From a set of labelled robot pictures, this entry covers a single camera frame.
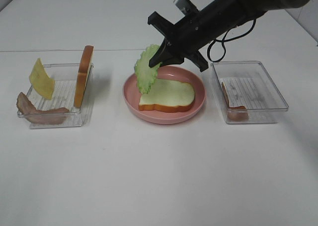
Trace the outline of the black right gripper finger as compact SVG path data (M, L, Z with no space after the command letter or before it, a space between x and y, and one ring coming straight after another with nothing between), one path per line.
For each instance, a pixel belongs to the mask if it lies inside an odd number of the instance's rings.
M171 56L165 55L163 56L163 60L161 66L168 66L168 65L180 65L184 63L184 58L182 56Z
M164 39L162 44L160 45L159 49L157 50L157 52L149 60L149 67L150 68L153 68L154 66L156 66L158 64L161 66L163 56L165 56L165 55L173 56L173 54L171 53L170 46L168 44L169 44L169 42L166 39Z

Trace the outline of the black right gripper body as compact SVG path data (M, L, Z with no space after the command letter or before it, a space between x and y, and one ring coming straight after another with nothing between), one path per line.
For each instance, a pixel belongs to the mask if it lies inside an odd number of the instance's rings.
M189 59L203 72L208 63L199 49L242 23L248 17L250 7L250 0L214 0L198 13L185 15L175 24L153 12L148 17L148 24L169 42L173 56Z

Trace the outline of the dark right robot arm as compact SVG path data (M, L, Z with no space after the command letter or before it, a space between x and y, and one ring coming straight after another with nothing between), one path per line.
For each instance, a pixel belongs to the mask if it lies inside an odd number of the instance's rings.
M208 62L199 49L221 34L257 19L269 10L299 8L310 0L214 0L202 10L190 0L174 0L184 14L172 24L157 12L148 18L164 40L149 61L149 66L182 64L185 59L193 62L200 71L208 68Z

